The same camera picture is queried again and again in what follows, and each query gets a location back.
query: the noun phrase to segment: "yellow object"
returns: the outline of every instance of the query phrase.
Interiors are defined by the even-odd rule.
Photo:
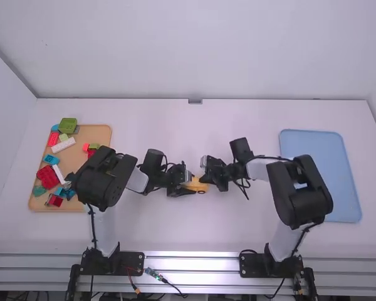
[[[193,177],[191,182],[183,184],[189,190],[197,191],[198,193],[206,193],[209,189],[209,184],[199,182],[198,177]]]

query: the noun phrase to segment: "white table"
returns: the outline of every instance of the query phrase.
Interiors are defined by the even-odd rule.
[[[40,269],[11,275],[0,270],[1,288],[26,282],[28,288],[64,290],[69,266],[79,262],[89,241],[87,215],[34,213],[27,207],[49,128],[62,117],[109,124],[117,151],[142,162],[148,148],[159,149],[169,162],[184,160],[198,175],[204,154],[230,162],[229,141],[239,137],[248,138],[255,154],[278,155],[283,129],[338,132],[363,218],[358,224],[324,223],[311,231],[300,251],[315,269],[321,293],[346,294],[358,286],[349,294],[376,295],[376,124],[366,101],[324,100],[204,100],[202,105],[187,100],[38,100],[0,198],[0,268]],[[167,198],[164,190],[148,196],[125,191],[117,205],[122,249],[146,251],[146,266],[166,270],[169,280],[188,292],[272,293],[279,280],[241,279],[233,258],[244,248],[261,251],[278,221],[267,183],[253,182],[248,194],[250,201],[233,185],[228,193],[211,187],[205,195],[176,199]],[[207,273],[181,273],[186,270]],[[373,275],[353,274],[358,272]],[[88,288],[89,279],[81,278],[81,289]],[[130,290],[123,277],[95,279],[97,290]],[[37,281],[43,286],[36,288]],[[136,282],[143,291],[172,292],[147,277]],[[281,293],[290,293],[286,284]]]

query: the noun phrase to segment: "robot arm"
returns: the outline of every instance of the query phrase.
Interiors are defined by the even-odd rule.
[[[254,156],[246,138],[231,141],[230,147],[232,164],[211,156],[202,157],[205,175],[200,181],[215,184],[220,191],[228,191],[228,183],[237,183],[240,179],[269,182],[280,222],[265,252],[275,262],[292,257],[305,233],[322,223],[333,210],[332,197],[315,162],[309,155],[292,160]]]

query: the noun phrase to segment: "green lego brick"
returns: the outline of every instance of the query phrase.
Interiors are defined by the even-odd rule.
[[[61,134],[61,135],[58,136],[58,137],[60,138],[60,141],[62,141],[62,142],[68,139],[67,134]]]
[[[42,186],[33,186],[32,193],[37,198],[38,196],[41,196],[42,194],[46,193],[46,189]]]
[[[72,134],[76,127],[76,118],[63,118],[61,119],[58,130],[64,134]]]
[[[99,143],[91,143],[88,146],[88,149],[98,149],[100,147]]]

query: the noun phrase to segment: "wire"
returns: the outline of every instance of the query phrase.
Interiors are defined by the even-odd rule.
[[[89,291],[89,296],[92,299],[92,293],[93,293],[93,275],[90,277],[90,291]]]
[[[95,212],[93,211],[93,208],[91,206],[91,204],[87,203],[86,204],[88,207],[89,207],[89,215],[90,215],[90,223],[91,223],[91,226],[92,226],[92,242],[93,242],[93,247],[95,250],[97,250],[98,248],[98,240],[96,239],[96,231],[95,231]],[[90,279],[90,293],[89,293],[89,296],[90,298],[92,298],[92,292],[93,292],[93,275],[91,276],[91,279]]]
[[[94,294],[92,297],[90,297],[91,299],[93,299],[94,297],[96,297],[100,292],[97,292],[96,294]]]
[[[240,257],[240,258],[241,258],[241,255],[242,255],[242,254],[244,254],[244,253],[253,253],[253,254],[258,254],[258,252],[257,252],[257,251],[254,251],[254,250],[252,250],[252,249],[245,249],[245,250],[242,250],[241,252],[239,252],[239,255],[238,255],[238,257]]]
[[[15,297],[15,298],[12,298],[12,297],[7,297],[8,299],[11,299],[11,300],[19,300],[19,301],[21,301],[21,299],[19,299],[19,298],[21,298],[24,294],[26,294],[26,292],[23,292],[23,293],[21,293],[21,294],[19,294],[17,297]]]
[[[163,295],[161,295],[159,298],[156,299],[156,301],[159,301],[161,298],[163,298],[165,296],[165,293]]]
[[[300,163],[298,163],[294,160],[288,159],[288,158],[283,158],[283,157],[280,157],[280,156],[273,157],[273,156],[258,155],[258,156],[255,156],[253,159],[272,159],[272,160],[291,162],[291,163],[295,164],[299,169],[301,169],[301,172],[303,173],[303,175],[306,175],[306,171],[304,170],[304,168],[302,167],[302,165]]]
[[[307,232],[309,232],[310,229],[312,229],[312,228],[315,227],[315,226],[318,226],[319,224],[321,224],[321,223],[311,224],[310,226],[307,226],[307,227],[305,227],[305,228],[302,230],[302,232],[301,232],[301,236],[300,236],[300,238],[298,238],[298,241],[297,241],[297,243],[296,243],[296,245],[295,245],[293,251],[291,252],[291,255],[290,255],[289,258],[293,257],[294,254],[298,251],[298,247],[300,246],[300,244],[301,244],[301,242],[302,242],[302,240],[303,240],[305,234],[307,234]],[[274,294],[273,294],[272,296],[267,296],[267,295],[264,295],[264,296],[265,296],[267,299],[273,299],[273,298],[277,295],[277,293],[279,292],[279,290],[281,289],[281,287],[283,286],[283,283],[284,283],[285,280],[286,280],[285,278],[282,279],[280,285],[277,287],[276,291],[274,292]]]
[[[267,296],[267,295],[264,295],[267,299],[273,299],[275,298],[275,296],[277,295],[278,291],[281,289],[281,287],[283,286],[283,283],[286,279],[283,278],[282,281],[280,282],[280,285],[277,287],[276,291],[274,292],[274,294],[272,294],[272,296]]]
[[[89,207],[89,213],[88,214],[90,215],[90,223],[91,223],[91,226],[92,226],[92,237],[93,237],[92,243],[93,243],[94,248],[97,249],[98,248],[98,243],[97,243],[98,241],[96,239],[96,232],[95,232],[95,217],[94,217],[95,212],[93,212],[93,208],[92,208],[91,204],[87,203],[86,205]]]
[[[178,291],[178,293],[175,294],[176,296],[179,296],[179,297],[181,297],[181,298],[183,298],[183,299],[188,298],[188,294],[186,294],[186,293],[182,293],[182,292],[180,291],[180,289],[179,289],[178,287],[176,287],[174,284],[171,284],[171,283],[169,282],[169,285],[171,285],[172,287],[174,287],[174,288]]]
[[[163,279],[162,279],[162,282],[165,283],[165,284],[170,285],[171,287],[174,287],[174,288],[178,291],[178,293],[175,294],[176,296],[182,297],[183,299],[188,298],[188,294],[186,294],[186,293],[182,293],[182,292],[179,290],[178,287],[176,287],[174,284],[170,283],[166,278],[163,278]]]

